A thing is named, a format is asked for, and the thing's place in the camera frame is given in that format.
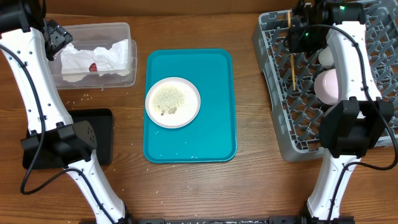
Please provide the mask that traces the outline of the wooden chopstick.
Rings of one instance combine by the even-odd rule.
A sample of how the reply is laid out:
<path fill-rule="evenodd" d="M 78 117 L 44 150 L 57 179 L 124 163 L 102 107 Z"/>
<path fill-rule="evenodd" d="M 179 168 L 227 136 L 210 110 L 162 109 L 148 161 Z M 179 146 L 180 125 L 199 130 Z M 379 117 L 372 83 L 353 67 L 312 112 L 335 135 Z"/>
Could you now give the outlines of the wooden chopstick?
<path fill-rule="evenodd" d="M 292 27 L 292 18 L 291 18 L 291 10 L 288 9 L 287 11 L 287 25 L 290 30 Z M 296 90 L 296 82 L 295 82 L 295 66 L 294 66 L 294 53 L 292 53 L 291 50 L 289 50 L 290 54 L 290 66 L 291 66 L 291 73 L 292 73 L 292 86 L 293 86 L 293 91 Z"/>

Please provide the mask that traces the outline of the white napkin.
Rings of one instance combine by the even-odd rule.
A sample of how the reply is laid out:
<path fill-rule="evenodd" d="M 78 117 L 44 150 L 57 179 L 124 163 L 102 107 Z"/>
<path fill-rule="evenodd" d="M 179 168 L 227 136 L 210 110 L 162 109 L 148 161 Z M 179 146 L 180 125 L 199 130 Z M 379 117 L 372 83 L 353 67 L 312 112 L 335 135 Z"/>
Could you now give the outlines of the white napkin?
<path fill-rule="evenodd" d="M 114 43 L 110 49 L 96 47 L 94 50 L 77 50 L 73 44 L 68 44 L 60 55 L 64 81 L 78 82 L 89 73 L 92 63 L 96 64 L 99 76 L 105 72 L 115 72 L 128 68 L 129 40 L 124 39 Z"/>

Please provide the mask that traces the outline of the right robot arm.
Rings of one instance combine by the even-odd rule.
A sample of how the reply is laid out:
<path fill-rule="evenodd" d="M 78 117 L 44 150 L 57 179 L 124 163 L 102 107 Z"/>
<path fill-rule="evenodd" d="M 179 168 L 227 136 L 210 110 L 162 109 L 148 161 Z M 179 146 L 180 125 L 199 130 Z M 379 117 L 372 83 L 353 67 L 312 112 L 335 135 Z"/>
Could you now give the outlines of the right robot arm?
<path fill-rule="evenodd" d="M 328 110 L 319 129 L 325 148 L 321 171 L 296 222 L 354 223 L 354 218 L 340 216 L 352 172 L 357 166 L 377 169 L 361 159 L 384 131 L 397 146 L 388 125 L 394 105 L 382 99 L 368 60 L 364 7 L 358 2 L 299 1 L 289 16 L 289 52 L 311 56 L 328 47 L 338 84 L 338 102 Z"/>

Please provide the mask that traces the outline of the white cup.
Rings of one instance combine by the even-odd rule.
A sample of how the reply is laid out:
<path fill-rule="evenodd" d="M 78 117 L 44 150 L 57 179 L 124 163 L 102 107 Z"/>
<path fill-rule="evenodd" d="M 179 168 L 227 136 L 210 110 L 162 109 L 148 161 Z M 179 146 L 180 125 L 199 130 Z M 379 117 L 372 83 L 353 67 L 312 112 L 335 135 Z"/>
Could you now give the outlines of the white cup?
<path fill-rule="evenodd" d="M 321 65 L 323 65 L 327 70 L 334 67 L 334 59 L 329 47 L 323 49 L 318 55 L 318 61 Z"/>

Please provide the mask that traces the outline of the red snack wrapper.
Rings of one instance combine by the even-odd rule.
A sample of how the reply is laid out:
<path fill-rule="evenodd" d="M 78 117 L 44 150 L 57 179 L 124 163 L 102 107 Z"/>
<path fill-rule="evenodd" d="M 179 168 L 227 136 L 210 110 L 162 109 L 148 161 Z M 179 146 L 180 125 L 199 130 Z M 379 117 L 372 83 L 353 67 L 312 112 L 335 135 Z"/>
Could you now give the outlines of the red snack wrapper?
<path fill-rule="evenodd" d="M 89 67 L 89 71 L 90 72 L 96 72 L 97 71 L 97 67 L 95 63 L 92 63 Z"/>

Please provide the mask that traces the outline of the large white plate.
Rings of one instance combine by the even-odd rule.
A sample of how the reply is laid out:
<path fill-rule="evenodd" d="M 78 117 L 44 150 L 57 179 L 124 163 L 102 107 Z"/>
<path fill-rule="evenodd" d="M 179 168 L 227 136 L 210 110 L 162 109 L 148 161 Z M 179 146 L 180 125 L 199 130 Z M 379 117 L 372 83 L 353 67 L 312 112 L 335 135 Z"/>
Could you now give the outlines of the large white plate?
<path fill-rule="evenodd" d="M 190 124 L 198 115 L 201 96 L 196 86 L 180 77 L 164 78 L 149 88 L 145 109 L 156 125 L 177 129 Z"/>

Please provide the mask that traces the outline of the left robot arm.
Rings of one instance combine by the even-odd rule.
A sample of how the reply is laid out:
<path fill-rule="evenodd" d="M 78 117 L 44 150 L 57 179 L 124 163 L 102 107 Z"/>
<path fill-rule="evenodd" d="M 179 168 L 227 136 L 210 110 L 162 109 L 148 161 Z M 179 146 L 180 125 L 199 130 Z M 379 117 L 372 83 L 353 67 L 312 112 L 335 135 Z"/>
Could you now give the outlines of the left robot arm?
<path fill-rule="evenodd" d="M 49 61 L 73 37 L 46 21 L 45 1 L 1 1 L 1 51 L 24 102 L 29 137 L 21 141 L 26 173 L 20 191 L 31 195 L 68 174 L 97 223 L 135 223 L 98 161 L 97 137 L 86 121 L 74 122 L 62 103 Z"/>

